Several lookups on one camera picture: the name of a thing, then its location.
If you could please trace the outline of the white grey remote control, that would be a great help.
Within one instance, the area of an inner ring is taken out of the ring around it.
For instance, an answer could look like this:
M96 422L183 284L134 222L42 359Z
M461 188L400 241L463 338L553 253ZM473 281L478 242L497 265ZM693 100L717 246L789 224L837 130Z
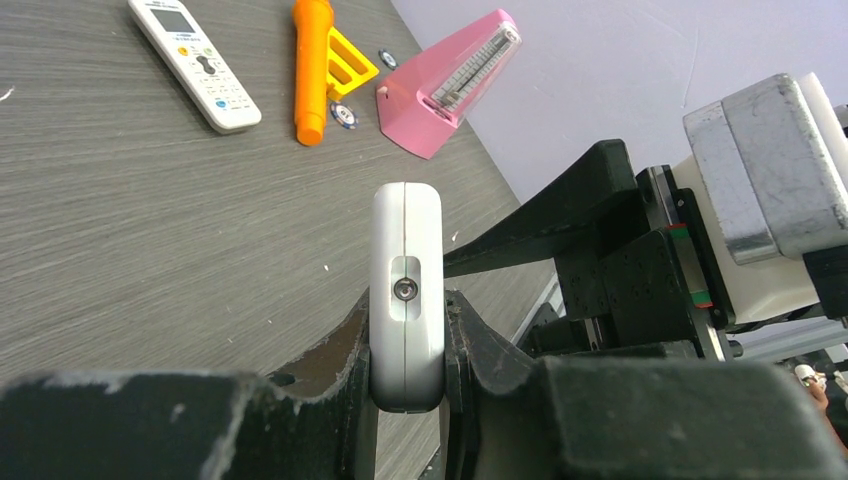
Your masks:
M443 396L442 204L430 185L381 186L372 203L370 393L379 409L426 413Z

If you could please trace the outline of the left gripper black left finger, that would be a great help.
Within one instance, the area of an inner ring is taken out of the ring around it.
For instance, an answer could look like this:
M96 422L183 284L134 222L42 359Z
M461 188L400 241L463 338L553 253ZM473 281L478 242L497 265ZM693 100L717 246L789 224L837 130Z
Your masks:
M5 479L367 479L368 300L295 360L39 372L1 389Z

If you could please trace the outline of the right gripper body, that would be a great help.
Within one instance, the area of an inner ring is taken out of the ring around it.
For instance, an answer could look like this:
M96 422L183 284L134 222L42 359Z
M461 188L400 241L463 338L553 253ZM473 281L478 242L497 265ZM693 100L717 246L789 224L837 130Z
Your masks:
M732 309L693 192L667 166L574 165L563 175L585 227L555 259L562 354L731 360Z

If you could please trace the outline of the white beige remote control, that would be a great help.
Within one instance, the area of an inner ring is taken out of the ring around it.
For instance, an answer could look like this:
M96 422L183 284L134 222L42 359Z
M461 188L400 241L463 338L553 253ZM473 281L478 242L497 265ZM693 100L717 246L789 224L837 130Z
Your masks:
M233 134L262 113L187 7L172 0L129 0L132 18L210 126Z

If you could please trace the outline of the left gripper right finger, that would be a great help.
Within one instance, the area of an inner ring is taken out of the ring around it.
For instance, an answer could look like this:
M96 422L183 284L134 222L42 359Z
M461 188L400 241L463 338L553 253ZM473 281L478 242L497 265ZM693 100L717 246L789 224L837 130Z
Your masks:
M445 295L448 479L843 479L847 463L783 370L683 343L531 358Z

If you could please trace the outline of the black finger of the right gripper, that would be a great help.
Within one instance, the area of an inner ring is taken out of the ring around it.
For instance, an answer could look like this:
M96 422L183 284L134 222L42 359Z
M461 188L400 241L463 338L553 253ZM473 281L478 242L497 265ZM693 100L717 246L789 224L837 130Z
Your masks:
M553 258L636 193L625 143L598 141L506 218L445 254L444 275L453 278Z

